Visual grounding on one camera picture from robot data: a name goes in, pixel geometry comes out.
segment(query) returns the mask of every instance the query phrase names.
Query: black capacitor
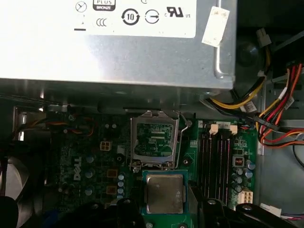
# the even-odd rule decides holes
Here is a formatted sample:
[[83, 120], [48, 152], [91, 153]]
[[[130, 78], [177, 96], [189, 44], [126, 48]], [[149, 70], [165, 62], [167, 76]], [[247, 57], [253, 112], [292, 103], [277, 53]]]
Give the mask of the black capacitor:
[[125, 156], [122, 153], [118, 153], [115, 155], [115, 161], [118, 164], [123, 164], [125, 161]]
[[233, 183], [231, 184], [231, 187], [232, 187], [232, 189], [233, 189], [234, 191], [236, 191], [237, 193], [240, 193], [240, 192], [243, 190], [242, 186], [240, 186], [240, 185], [237, 184], [236, 182], [233, 182]]
[[242, 168], [237, 168], [237, 167], [234, 167], [233, 168], [233, 172], [237, 175], [243, 175], [243, 169]]
[[231, 176], [232, 180], [238, 184], [241, 184], [243, 182], [243, 179], [241, 176], [237, 175], [237, 174], [232, 174]]

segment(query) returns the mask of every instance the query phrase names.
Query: chip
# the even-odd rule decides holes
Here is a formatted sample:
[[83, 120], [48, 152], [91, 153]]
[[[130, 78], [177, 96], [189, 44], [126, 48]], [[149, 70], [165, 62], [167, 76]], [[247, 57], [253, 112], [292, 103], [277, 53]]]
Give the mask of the chip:
[[186, 198], [183, 175], [148, 174], [146, 176], [148, 214], [182, 214]]
[[116, 195], [117, 187], [116, 186], [107, 186], [105, 192], [107, 195]]
[[106, 176], [108, 178], [117, 178], [117, 176], [118, 176], [118, 170], [116, 170], [116, 169], [107, 170]]

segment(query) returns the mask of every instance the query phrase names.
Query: white sticker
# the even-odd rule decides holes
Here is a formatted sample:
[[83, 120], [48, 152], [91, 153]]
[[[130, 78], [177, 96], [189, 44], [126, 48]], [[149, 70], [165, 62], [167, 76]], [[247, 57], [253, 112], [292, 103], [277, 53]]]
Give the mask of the white sticker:
[[217, 122], [219, 129], [229, 129], [230, 130], [230, 122]]
[[203, 121], [202, 120], [199, 120], [199, 123], [198, 123], [198, 125], [199, 125], [199, 128], [203, 128]]
[[248, 103], [245, 104], [245, 109], [247, 113], [252, 113], [257, 110], [257, 107], [252, 101], [249, 101]]
[[197, 0], [73, 0], [80, 34], [194, 38]]
[[211, 8], [202, 43], [216, 48], [219, 46], [223, 39], [229, 13], [229, 10], [219, 7], [213, 6]]
[[287, 110], [292, 104], [295, 102], [294, 98], [291, 96], [288, 101], [286, 102], [284, 109]]

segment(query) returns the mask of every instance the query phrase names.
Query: dell logo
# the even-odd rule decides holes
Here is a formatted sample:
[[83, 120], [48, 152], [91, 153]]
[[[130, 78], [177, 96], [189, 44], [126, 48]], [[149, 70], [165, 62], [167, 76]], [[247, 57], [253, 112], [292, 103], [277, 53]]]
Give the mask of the dell logo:
[[75, 158], [74, 159], [74, 161], [75, 161], [75, 164], [74, 164], [74, 166], [75, 166], [75, 168], [74, 168], [74, 180], [75, 181], [79, 181], [79, 180], [81, 180], [81, 176], [80, 176], [80, 172], [81, 172], [81, 157], [79, 157], [79, 158]]

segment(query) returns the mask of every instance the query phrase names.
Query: screw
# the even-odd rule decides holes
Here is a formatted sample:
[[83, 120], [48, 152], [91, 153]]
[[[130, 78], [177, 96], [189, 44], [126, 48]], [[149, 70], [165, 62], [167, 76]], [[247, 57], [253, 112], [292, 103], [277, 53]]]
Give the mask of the screw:
[[69, 121], [74, 121], [74, 120], [75, 120], [75, 117], [74, 117], [73, 115], [69, 115], [69, 116], [68, 116], [68, 120], [69, 120]]
[[139, 168], [134, 167], [134, 168], [133, 168], [133, 173], [139, 173]]
[[243, 206], [243, 209], [244, 209], [244, 210], [252, 210], [251, 206], [249, 206], [249, 205], [244, 205], [244, 206]]
[[126, 199], [123, 203], [131, 203], [131, 201], [129, 199]]
[[150, 223], [150, 222], [147, 222], [147, 223], [146, 223], [146, 228], [153, 228], [153, 224]]
[[92, 209], [97, 209], [98, 207], [99, 207], [98, 204], [93, 204], [91, 208]]
[[215, 201], [215, 200], [210, 199], [210, 200], [208, 200], [208, 204], [214, 205], [214, 204], [216, 204], [216, 201]]
[[191, 127], [191, 126], [192, 126], [192, 121], [191, 121], [191, 120], [187, 120], [186, 125], [187, 125], [188, 127]]

